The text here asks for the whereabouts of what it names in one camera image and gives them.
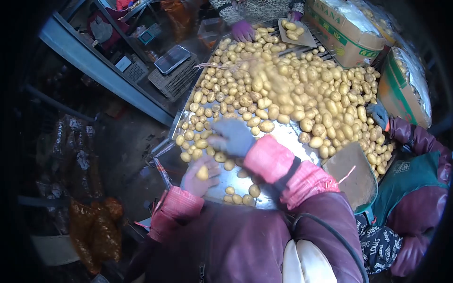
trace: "person's hand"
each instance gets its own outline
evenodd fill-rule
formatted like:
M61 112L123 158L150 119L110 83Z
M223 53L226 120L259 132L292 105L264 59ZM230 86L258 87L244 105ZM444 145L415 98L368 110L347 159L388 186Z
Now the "person's hand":
M256 140L239 120L223 119L211 125L220 136L210 136L207 143L230 155L245 157Z
M252 25L250 25L246 20L240 20L235 22L231 26L231 32L233 33L233 37L236 41L252 41L255 36L255 32L253 31Z
M297 11L291 11L288 13L288 19L291 23L294 23L295 21L300 21L300 18L302 18L302 14Z
M197 178L199 169L206 165L209 179L202 181ZM202 197L210 187L219 184L217 177L220 174L219 164L210 155L202 156L200 159L187 169L181 181L181 190L188 191L196 197Z
M376 99L377 104L369 103L366 109L366 113L371 115L374 121L386 132L390 130L389 115L387 110L382 105L379 99Z

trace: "gray plastic basket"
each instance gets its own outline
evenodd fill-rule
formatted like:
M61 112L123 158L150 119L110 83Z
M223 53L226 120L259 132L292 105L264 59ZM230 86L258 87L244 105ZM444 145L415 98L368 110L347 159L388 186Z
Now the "gray plastic basket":
M148 68L135 54L133 54L132 57L135 60L135 63L127 67L124 71L124 75L132 82L139 82L148 74Z
M171 102L175 102L190 86L197 73L197 69L193 67L198 64L196 54L192 53L187 61L174 69L168 76L162 75L159 69L155 69L149 74L148 80Z

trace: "zipper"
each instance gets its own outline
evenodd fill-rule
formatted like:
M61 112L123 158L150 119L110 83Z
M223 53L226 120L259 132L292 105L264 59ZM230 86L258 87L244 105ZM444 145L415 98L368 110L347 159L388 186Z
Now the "zipper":
M206 274L206 263L208 262L209 255L211 254L212 226L220 212L220 207L216 206L215 209L216 209L216 211L214 212L214 215L212 216L212 219L209 221L209 224L207 227L207 233L206 233L206 238L205 238L205 247L204 247L204 261L202 261L198 267L198 274L199 274L198 282L199 283L206 283L204 276Z

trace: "leopard print clothing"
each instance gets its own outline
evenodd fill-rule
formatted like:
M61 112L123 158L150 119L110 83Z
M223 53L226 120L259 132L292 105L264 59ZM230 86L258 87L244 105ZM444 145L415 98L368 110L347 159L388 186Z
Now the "leopard print clothing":
M235 0L209 0L215 9ZM297 11L304 15L305 0L244 0L236 5L228 6L220 11L220 16L232 25L242 19L250 24L257 24L273 19L285 18L289 11Z

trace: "digital scale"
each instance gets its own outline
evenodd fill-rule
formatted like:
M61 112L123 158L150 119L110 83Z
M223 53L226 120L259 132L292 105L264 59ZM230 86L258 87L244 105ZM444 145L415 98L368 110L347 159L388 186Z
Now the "digital scale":
M189 59L191 53L181 45L175 45L161 58L159 58L154 65L159 71L164 74L170 74L176 67L181 65L184 61Z
M160 29L159 25L154 24L154 25L150 26L147 30L142 32L142 34L140 34L138 36L138 39L144 45L147 45L148 43L153 41L153 39L156 38L161 32L162 32L162 30Z

